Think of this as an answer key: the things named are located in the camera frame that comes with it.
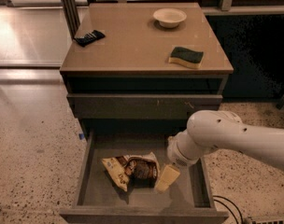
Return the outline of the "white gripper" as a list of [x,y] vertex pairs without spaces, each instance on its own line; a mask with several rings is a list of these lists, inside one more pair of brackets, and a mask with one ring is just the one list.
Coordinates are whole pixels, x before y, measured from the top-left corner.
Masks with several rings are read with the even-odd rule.
[[206,152],[207,149],[197,146],[187,131],[169,136],[167,157],[176,166],[166,164],[163,167],[155,184],[155,190],[159,193],[167,191],[180,175],[178,168],[186,168],[196,164]]

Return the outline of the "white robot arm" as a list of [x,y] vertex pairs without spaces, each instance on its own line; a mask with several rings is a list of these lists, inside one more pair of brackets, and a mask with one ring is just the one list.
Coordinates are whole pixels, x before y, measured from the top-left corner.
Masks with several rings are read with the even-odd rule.
[[284,172],[284,129],[247,125],[234,112],[201,110],[193,113],[187,128],[168,138],[170,160],[159,174],[155,189],[164,192],[180,170],[218,149],[230,149]]

